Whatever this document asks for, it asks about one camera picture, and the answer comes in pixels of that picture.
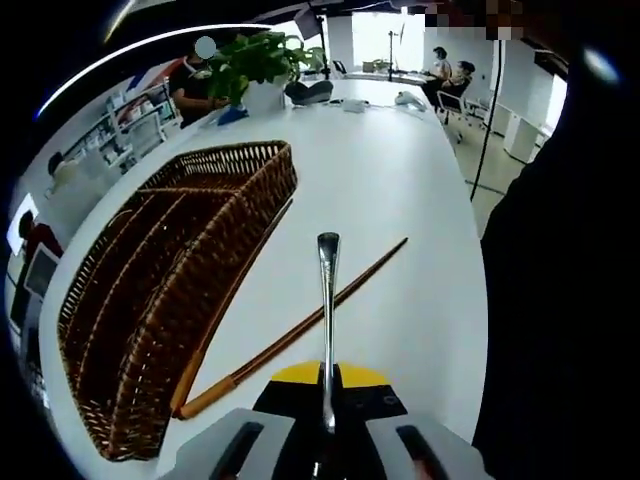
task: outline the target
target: window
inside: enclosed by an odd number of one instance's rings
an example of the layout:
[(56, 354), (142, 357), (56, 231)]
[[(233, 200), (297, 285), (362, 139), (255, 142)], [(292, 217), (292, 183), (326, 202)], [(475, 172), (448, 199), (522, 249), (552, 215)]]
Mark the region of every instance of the window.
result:
[(20, 248), (22, 248), (23, 242), (18, 233), (18, 225), (20, 224), (22, 215), (24, 215), (28, 210), (31, 210), (34, 218), (38, 216), (38, 209), (36, 208), (36, 204), (34, 203), (30, 193), (27, 193), (20, 203), (18, 210), (16, 210), (16, 214), (13, 216), (13, 219), (9, 224), (9, 230), (7, 230), (7, 241), (11, 247), (11, 251), (16, 256), (20, 253)]
[[(322, 18), (322, 32), (324, 33), (325, 54), (328, 59), (330, 58), (330, 56), (329, 56), (329, 38), (327, 37), (327, 19), (324, 16), (321, 16), (321, 18)], [(298, 25), (296, 25), (296, 22), (293, 20), (291, 20), (290, 22), (281, 23), (279, 25), (274, 25), (273, 30), (276, 32), (282, 32), (285, 35), (296, 35), (297, 37), (300, 37), (300, 40), (302, 40), (300, 29), (298, 28)], [(316, 35), (313, 38), (304, 40), (304, 48), (312, 48), (312, 47), (322, 47), (322, 39), (320, 38), (320, 35)]]
[(362, 62), (389, 60), (389, 32), (394, 32), (394, 68), (422, 70), (424, 51), (424, 15), (399, 13), (353, 14), (353, 61), (356, 69)]
[(551, 100), (549, 100), (549, 109), (547, 110), (547, 119), (545, 121), (549, 127), (556, 128), (556, 125), (558, 125), (566, 96), (567, 82), (554, 75), (553, 85), (551, 86)]

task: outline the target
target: person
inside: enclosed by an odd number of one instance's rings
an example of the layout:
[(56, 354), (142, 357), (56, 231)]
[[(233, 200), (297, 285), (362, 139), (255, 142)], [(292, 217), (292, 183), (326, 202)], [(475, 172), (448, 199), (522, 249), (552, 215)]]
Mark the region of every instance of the person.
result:
[(210, 77), (211, 71), (207, 68), (207, 63), (198, 56), (195, 48), (169, 75), (169, 94), (182, 115), (181, 128), (229, 103), (226, 99), (209, 96)]
[(436, 84), (435, 82), (427, 82), (425, 86), (423, 86), (423, 91), (427, 97), (427, 100), (429, 100), (429, 103), (434, 107), (439, 107), (439, 91), (448, 93), (449, 95), (453, 95), (454, 97), (462, 96), (464, 91), (473, 80), (472, 75), (475, 71), (476, 67), (473, 63), (467, 62), (466, 60), (458, 62), (456, 73), (449, 77), (447, 80), (440, 82), (439, 84)]
[(451, 77), (451, 64), (447, 60), (447, 51), (443, 47), (436, 47), (433, 49), (433, 53), (436, 56), (436, 61), (433, 66), (425, 72), (425, 75), (429, 77), (429, 82), (444, 82)]
[(18, 224), (18, 234), (27, 242), (25, 246), (25, 263), (31, 263), (33, 255), (36, 253), (38, 245), (41, 243), (47, 247), (56, 257), (62, 256), (62, 247), (58, 243), (56, 236), (48, 225), (44, 223), (36, 224), (33, 219), (33, 213), (27, 211)]

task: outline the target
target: computer monitor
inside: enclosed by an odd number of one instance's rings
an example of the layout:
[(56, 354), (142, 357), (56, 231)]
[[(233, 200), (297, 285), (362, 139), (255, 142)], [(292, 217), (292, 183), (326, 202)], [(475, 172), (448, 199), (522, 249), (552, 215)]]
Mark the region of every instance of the computer monitor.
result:
[(40, 243), (33, 254), (31, 264), (24, 279), (24, 288), (40, 300), (44, 299), (49, 282), (53, 277), (59, 259), (51, 250)]
[(303, 40), (309, 40), (322, 32), (318, 17), (308, 7), (296, 13), (293, 20), (296, 22)]

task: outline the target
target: potted plant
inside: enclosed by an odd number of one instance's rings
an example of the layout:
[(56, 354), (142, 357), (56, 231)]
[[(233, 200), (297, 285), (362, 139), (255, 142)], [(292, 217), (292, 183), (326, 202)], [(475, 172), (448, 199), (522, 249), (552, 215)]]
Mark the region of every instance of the potted plant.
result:
[[(291, 48), (292, 42), (299, 46)], [(281, 32), (238, 35), (207, 60), (212, 72), (209, 95), (227, 97), (250, 115), (280, 109), (284, 107), (284, 87), (300, 78), (300, 65), (318, 71), (323, 57), (321, 48), (305, 50), (302, 40)]]

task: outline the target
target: green leaves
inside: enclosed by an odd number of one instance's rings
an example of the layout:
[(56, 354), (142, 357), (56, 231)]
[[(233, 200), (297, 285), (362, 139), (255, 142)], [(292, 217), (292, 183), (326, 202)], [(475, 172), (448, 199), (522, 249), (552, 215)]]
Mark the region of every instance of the green leaves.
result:
[[(300, 46), (288, 47), (293, 40), (297, 40)], [(238, 105), (249, 82), (273, 82), (285, 75), (290, 81), (297, 80), (300, 77), (300, 64), (320, 70), (323, 56), (323, 50), (318, 47), (304, 50), (304, 42), (295, 35), (286, 36), (271, 31), (250, 37), (239, 35), (208, 60), (213, 71), (208, 94), (229, 97), (233, 105)]]

